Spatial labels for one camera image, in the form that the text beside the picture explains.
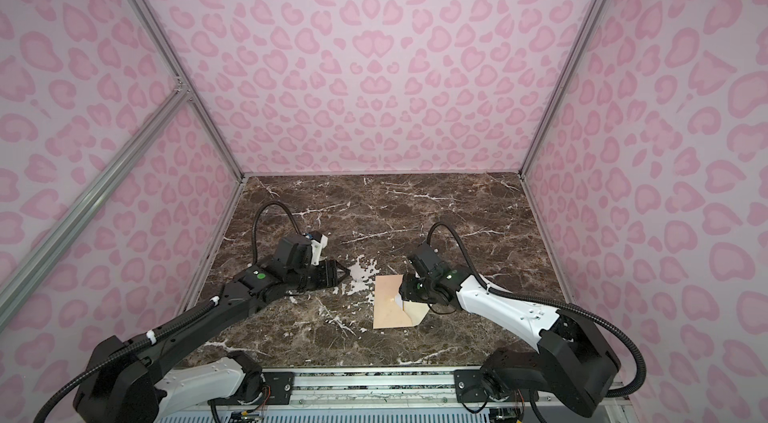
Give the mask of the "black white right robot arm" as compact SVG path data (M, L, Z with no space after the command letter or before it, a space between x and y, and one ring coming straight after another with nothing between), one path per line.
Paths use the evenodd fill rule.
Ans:
M399 300L443 304L480 316L529 345L526 352L501 347L479 369L457 372L460 403L501 402L544 392L588 418L604 399L637 392L647 377L639 347L618 327L576 305L517 298L458 270L438 280L405 275Z

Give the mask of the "peach paper envelope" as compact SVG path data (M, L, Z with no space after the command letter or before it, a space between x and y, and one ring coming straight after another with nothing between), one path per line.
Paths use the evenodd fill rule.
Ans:
M374 286L373 328L410 328L429 313L425 303L404 301L399 293L402 275L378 275Z

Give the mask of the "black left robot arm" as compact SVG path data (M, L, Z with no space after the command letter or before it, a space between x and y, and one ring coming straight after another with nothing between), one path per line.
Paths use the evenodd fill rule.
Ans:
M208 401L260 404L269 398L262 368L243 350L208 365L178 364L225 329L294 293L339 286L350 271L335 260L284 278L258 266L237 274L220 292L150 331L99 343L78 385L73 407L86 422L154 422Z

